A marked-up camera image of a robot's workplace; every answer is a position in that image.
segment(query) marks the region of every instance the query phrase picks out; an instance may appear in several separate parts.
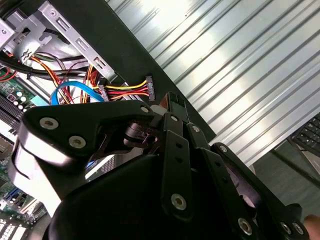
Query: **cable connector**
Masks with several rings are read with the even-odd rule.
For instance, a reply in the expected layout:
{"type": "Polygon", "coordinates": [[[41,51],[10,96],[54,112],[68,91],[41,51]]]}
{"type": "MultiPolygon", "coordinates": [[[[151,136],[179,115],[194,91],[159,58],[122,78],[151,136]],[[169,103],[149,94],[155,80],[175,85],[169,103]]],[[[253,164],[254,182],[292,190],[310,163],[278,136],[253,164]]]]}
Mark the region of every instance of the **cable connector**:
{"type": "Polygon", "coordinates": [[[152,81],[152,76],[146,76],[146,86],[148,88],[148,93],[149,93],[149,100],[154,101],[156,100],[156,94],[155,94],[155,89],[154,89],[154,83],[152,81]]]}
{"type": "Polygon", "coordinates": [[[99,87],[100,91],[102,92],[101,96],[102,96],[103,100],[105,102],[109,102],[110,100],[109,100],[108,95],[106,93],[105,87],[103,85],[99,85],[98,87],[99,87]]]}

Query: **black keyboard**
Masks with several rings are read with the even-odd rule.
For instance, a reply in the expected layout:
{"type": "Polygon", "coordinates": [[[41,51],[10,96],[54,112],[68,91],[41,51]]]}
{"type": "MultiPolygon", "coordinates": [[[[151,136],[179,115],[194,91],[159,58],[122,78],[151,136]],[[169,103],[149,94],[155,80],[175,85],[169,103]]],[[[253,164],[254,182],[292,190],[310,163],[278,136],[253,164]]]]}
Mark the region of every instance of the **black keyboard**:
{"type": "Polygon", "coordinates": [[[320,157],[320,113],[291,135],[293,142],[320,157]]]}

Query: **bolt head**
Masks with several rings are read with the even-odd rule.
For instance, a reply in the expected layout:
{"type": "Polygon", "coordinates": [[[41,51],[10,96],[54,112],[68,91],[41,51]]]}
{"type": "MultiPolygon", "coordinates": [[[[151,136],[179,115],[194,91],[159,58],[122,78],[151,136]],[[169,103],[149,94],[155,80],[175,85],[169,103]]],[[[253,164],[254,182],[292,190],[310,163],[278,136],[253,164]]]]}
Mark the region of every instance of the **bolt head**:
{"type": "Polygon", "coordinates": [[[174,193],[171,196],[172,205],[178,210],[185,210],[187,208],[187,202],[183,196],[178,193],[174,193]]]}
{"type": "Polygon", "coordinates": [[[200,129],[197,126],[192,126],[192,129],[195,130],[197,133],[200,132],[200,129]]]}
{"type": "Polygon", "coordinates": [[[81,136],[72,136],[69,138],[69,144],[75,149],[82,149],[87,143],[86,140],[81,136]]]}
{"type": "Polygon", "coordinates": [[[280,224],[281,224],[281,227],[283,228],[283,230],[285,230],[285,232],[286,232],[287,234],[289,234],[289,235],[292,234],[292,231],[291,231],[291,229],[288,227],[287,224],[285,224],[283,221],[280,222],[280,224]]]}
{"type": "Polygon", "coordinates": [[[178,122],[178,118],[176,118],[176,116],[171,115],[171,119],[175,122],[178,122]]]}
{"type": "Polygon", "coordinates": [[[142,107],[141,107],[141,110],[144,111],[145,113],[148,113],[148,112],[149,112],[149,109],[146,108],[145,106],[142,106],[142,107]]]}
{"type": "Polygon", "coordinates": [[[225,146],[220,145],[219,148],[220,148],[220,149],[222,150],[222,152],[224,152],[224,153],[228,152],[228,150],[226,149],[225,146]]]}
{"type": "Polygon", "coordinates": [[[301,235],[304,234],[303,229],[302,229],[296,222],[293,222],[292,225],[293,225],[294,229],[295,229],[299,234],[301,234],[301,235]]]}
{"type": "Polygon", "coordinates": [[[241,230],[248,236],[252,235],[252,227],[249,224],[249,222],[247,220],[245,220],[244,218],[239,218],[238,219],[238,224],[239,227],[241,228],[241,230]]]}
{"type": "Polygon", "coordinates": [[[39,121],[40,126],[47,130],[54,130],[59,127],[59,123],[52,117],[43,117],[39,121]]]}

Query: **wire bundle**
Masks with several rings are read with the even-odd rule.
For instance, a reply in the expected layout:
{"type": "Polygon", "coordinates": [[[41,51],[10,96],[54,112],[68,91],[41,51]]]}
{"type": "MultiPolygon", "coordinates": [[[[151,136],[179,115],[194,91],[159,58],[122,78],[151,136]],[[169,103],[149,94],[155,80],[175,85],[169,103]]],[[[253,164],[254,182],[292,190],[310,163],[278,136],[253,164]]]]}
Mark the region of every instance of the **wire bundle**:
{"type": "Polygon", "coordinates": [[[0,83],[9,81],[17,75],[16,71],[10,75],[10,71],[11,71],[11,69],[9,67],[7,67],[6,73],[3,73],[2,75],[0,75],[0,83]]]}
{"type": "Polygon", "coordinates": [[[144,95],[149,96],[147,80],[135,86],[105,86],[107,96],[110,100],[118,100],[130,95],[144,95]]]}
{"type": "MultiPolygon", "coordinates": [[[[47,73],[50,75],[56,88],[60,84],[62,84],[63,81],[46,64],[44,64],[42,61],[40,61],[38,58],[36,58],[34,56],[30,57],[30,59],[35,61],[36,63],[40,64],[47,71],[47,73]]],[[[70,91],[68,91],[68,89],[63,88],[63,89],[59,90],[59,93],[67,104],[70,104],[70,102],[74,103],[74,101],[70,95],[70,91]]]]}
{"type": "Polygon", "coordinates": [[[0,63],[7,69],[7,72],[0,75],[0,82],[13,79],[17,73],[27,74],[28,77],[35,76],[42,79],[51,80],[56,87],[56,90],[52,93],[50,98],[50,102],[53,105],[61,103],[74,104],[74,99],[77,98],[80,98],[80,103],[88,103],[90,102],[90,97],[96,99],[97,101],[101,101],[103,100],[102,96],[106,96],[104,98],[107,98],[111,101],[116,101],[120,100],[122,97],[131,95],[149,96],[147,80],[135,86],[105,85],[104,89],[100,89],[98,87],[98,82],[100,78],[103,78],[103,76],[101,76],[101,74],[94,68],[93,65],[90,65],[89,67],[73,69],[75,65],[86,63],[88,62],[87,60],[76,62],[68,70],[63,63],[64,61],[74,61],[79,59],[83,59],[83,56],[59,59],[58,57],[48,52],[37,52],[34,54],[34,56],[30,57],[30,60],[38,63],[44,68],[44,70],[38,70],[20,63],[13,58],[12,54],[7,55],[3,51],[1,51],[0,63]],[[61,70],[52,70],[41,60],[48,62],[57,62],[61,70]],[[82,83],[78,81],[69,82],[69,79],[81,79],[82,83]],[[80,96],[72,95],[70,86],[80,88],[80,96]],[[63,98],[62,102],[59,102],[58,93],[63,98]]]}

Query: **corrugated metal wall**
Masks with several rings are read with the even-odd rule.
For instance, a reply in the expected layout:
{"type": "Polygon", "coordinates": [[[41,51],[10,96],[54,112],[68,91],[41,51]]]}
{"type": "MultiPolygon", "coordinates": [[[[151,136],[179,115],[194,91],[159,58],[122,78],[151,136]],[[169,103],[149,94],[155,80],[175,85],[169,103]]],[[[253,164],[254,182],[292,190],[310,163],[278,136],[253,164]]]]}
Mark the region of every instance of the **corrugated metal wall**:
{"type": "Polygon", "coordinates": [[[108,4],[247,165],[320,112],[320,1],[108,4]]]}

